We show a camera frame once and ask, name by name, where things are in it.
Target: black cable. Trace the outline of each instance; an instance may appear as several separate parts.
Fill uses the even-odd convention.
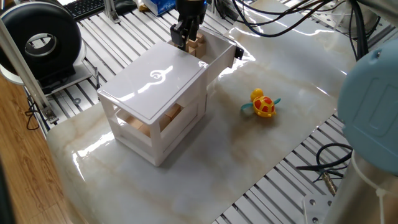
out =
[[[356,54],[355,46],[354,46],[354,43],[353,43],[353,38],[352,38],[352,35],[351,35],[351,25],[352,25],[352,22],[353,22],[353,14],[354,14],[354,9],[351,10],[351,16],[349,17],[348,37],[349,37],[349,42],[350,42],[351,47],[352,47],[353,52],[354,52],[355,60],[358,61],[358,55]]]
[[[236,4],[236,0],[232,0],[235,9],[237,10],[238,14],[242,17],[242,20],[244,22],[244,24],[251,30],[253,31],[255,34],[260,35],[261,37],[278,37],[280,35],[283,35],[289,31],[291,31],[292,29],[296,28],[298,25],[300,25],[304,20],[306,20],[308,17],[310,17],[314,12],[316,12],[319,8],[321,8],[322,6],[326,5],[327,3],[329,3],[332,0],[326,0],[323,3],[319,4],[317,7],[315,7],[314,9],[312,9],[307,15],[305,15],[304,17],[302,17],[298,22],[296,22],[294,25],[290,26],[288,29],[279,32],[277,34],[263,34],[258,32],[257,30],[253,29],[253,27],[250,26],[249,22],[246,20],[246,18],[243,17],[242,12],[240,11],[238,5]]]
[[[341,178],[344,177],[343,174],[340,174],[339,172],[333,172],[333,171],[331,171],[331,170],[342,170],[342,169],[345,169],[345,168],[347,168],[347,167],[348,167],[348,166],[344,166],[344,167],[340,167],[340,168],[331,168],[331,169],[324,170],[324,171],[320,172],[318,178],[317,178],[316,180],[314,180],[313,183],[316,183],[316,182],[318,182],[319,180],[321,180],[321,177],[322,177],[322,175],[323,175],[324,173],[336,175],[336,176],[339,177],[339,178],[331,178],[332,180],[334,180],[334,179],[341,179]]]
[[[268,11],[263,11],[263,10],[260,10],[260,9],[256,9],[255,7],[252,7],[252,6],[250,6],[249,4],[246,4],[246,3],[244,2],[244,0],[238,0],[238,1],[239,1],[239,3],[242,4],[242,6],[245,6],[245,7],[249,8],[249,9],[251,9],[251,10],[253,10],[253,11],[260,12],[260,13],[263,13],[263,14],[274,15],[274,16],[279,16],[279,15],[285,14],[285,12],[268,12]],[[307,2],[309,2],[309,0],[304,0],[304,1],[302,1],[302,2],[299,2],[297,5],[298,5],[298,6],[301,6],[302,4],[305,4],[305,3],[307,3]]]
[[[379,23],[380,23],[380,20],[381,20],[381,17],[379,16],[379,17],[377,18],[376,23],[373,25],[372,29],[369,30],[368,33],[366,33],[366,38],[367,38],[367,39],[369,39],[369,38],[372,36],[372,34],[374,33],[374,31],[376,31],[377,26],[378,26]]]
[[[358,60],[369,53],[368,40],[366,40],[366,30],[363,20],[362,10],[357,0],[351,0],[351,7],[355,13],[356,33],[358,36]]]
[[[323,0],[318,0],[318,1],[313,2],[312,4],[318,4],[318,3],[321,3],[322,1],[323,1]],[[271,21],[260,22],[260,23],[250,23],[250,22],[248,22],[248,23],[249,23],[250,25],[253,25],[252,27],[257,27],[257,26],[262,26],[262,25],[266,25],[266,24],[273,23],[273,22],[278,21],[279,19],[283,18],[284,16],[286,16],[286,15],[288,15],[288,14],[292,14],[292,13],[298,12],[297,7],[296,7],[297,5],[298,5],[298,4],[294,5],[294,6],[291,7],[290,9],[286,10],[286,11],[284,12],[284,14],[281,14],[280,16],[276,17],[275,19],[273,19],[273,20],[271,20]]]
[[[353,150],[353,148],[349,145],[346,144],[342,144],[342,143],[331,143],[331,144],[326,144],[324,146],[322,146],[319,151],[317,152],[317,163],[319,163],[319,165],[316,166],[300,166],[300,167],[296,167],[298,170],[312,170],[312,171],[320,171],[326,168],[331,168],[337,165],[340,165],[342,163],[344,163],[345,161],[349,160],[351,158],[352,152],[350,152],[349,154],[347,154],[345,157],[338,159],[335,162],[331,162],[328,164],[320,164],[320,154],[322,153],[323,150],[327,149],[328,147],[332,147],[332,146],[339,146],[339,147],[344,147],[347,148],[349,150]]]
[[[25,116],[29,117],[29,119],[27,120],[26,129],[28,129],[29,131],[33,131],[33,130],[38,129],[40,126],[37,125],[36,128],[30,128],[29,124],[30,124],[32,117],[34,116],[34,113],[38,113],[39,111],[34,109],[35,103],[32,102],[29,98],[31,98],[31,96],[28,96],[28,98],[27,98],[27,101],[28,101],[27,103],[30,106],[29,106],[29,109],[25,112]]]
[[[328,12],[328,11],[332,11],[332,10],[334,10],[334,9],[337,9],[337,7],[341,6],[341,4],[343,4],[344,2],[346,2],[346,1],[340,2],[339,4],[335,5],[333,8],[317,10],[317,12]],[[302,11],[311,10],[311,9],[306,9],[306,8],[300,8],[300,9],[301,9]]]

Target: metal bracket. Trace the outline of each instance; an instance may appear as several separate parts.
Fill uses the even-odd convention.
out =
[[[105,15],[115,24],[120,23],[119,16],[115,10],[113,0],[104,0]]]
[[[53,124],[55,122],[57,122],[59,120],[59,118],[57,118],[57,116],[55,115],[55,113],[52,111],[51,107],[47,106],[42,110],[44,116],[47,118],[47,121],[50,124]]]
[[[304,223],[321,224],[335,198],[331,195],[307,195],[303,199]]]

